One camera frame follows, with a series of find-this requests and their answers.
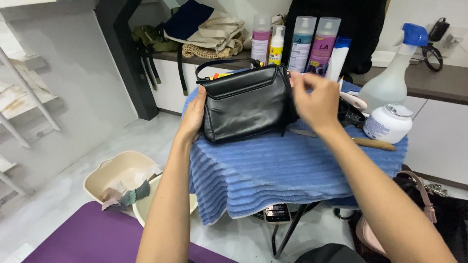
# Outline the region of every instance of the pink bag strap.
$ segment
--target pink bag strap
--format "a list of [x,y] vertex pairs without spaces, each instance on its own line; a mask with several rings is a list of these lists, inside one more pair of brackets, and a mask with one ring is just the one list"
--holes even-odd
[[423,198],[424,202],[424,214],[429,218],[429,221],[433,224],[437,223],[436,219],[436,212],[434,210],[434,206],[432,205],[431,201],[429,200],[429,196],[427,196],[426,188],[424,187],[423,183],[419,179],[419,177],[416,176],[413,172],[410,171],[400,171],[398,174],[406,174],[411,176],[416,181],[417,184],[417,189],[421,193],[421,197]]

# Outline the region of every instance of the phone screen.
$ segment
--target phone screen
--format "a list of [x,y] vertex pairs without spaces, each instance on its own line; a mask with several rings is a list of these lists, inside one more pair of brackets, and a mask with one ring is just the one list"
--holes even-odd
[[265,214],[265,220],[269,223],[291,221],[291,214],[287,204],[270,205],[265,208],[263,213]]

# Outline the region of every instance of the blue striped towel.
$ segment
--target blue striped towel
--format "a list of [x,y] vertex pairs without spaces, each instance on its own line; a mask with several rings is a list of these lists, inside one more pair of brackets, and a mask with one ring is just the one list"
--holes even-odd
[[[342,91],[358,90],[345,82]],[[196,88],[188,97],[193,100]],[[308,129],[301,120],[296,128]],[[367,138],[354,126],[352,137]],[[390,177],[400,170],[408,149],[405,137],[394,152],[361,147]],[[352,195],[332,153],[317,138],[287,131],[266,133],[246,140],[213,145],[203,135],[190,151],[190,193],[197,195],[204,225],[211,225],[227,211],[231,218],[252,215],[273,204],[306,204]]]

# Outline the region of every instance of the purple yoga mat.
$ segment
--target purple yoga mat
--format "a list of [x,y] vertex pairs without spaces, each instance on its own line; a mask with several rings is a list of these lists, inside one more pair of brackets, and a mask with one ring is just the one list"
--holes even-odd
[[[42,242],[23,263],[130,263],[137,258],[143,227],[121,212],[101,212],[98,202],[84,204]],[[195,263],[237,263],[190,243]]]

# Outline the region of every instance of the jar lid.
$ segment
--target jar lid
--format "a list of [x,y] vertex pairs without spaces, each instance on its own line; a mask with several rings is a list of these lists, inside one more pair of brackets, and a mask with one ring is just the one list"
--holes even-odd
[[390,111],[393,115],[398,117],[409,118],[413,115],[413,112],[411,110],[397,103],[389,103],[385,105],[385,108],[388,111]]

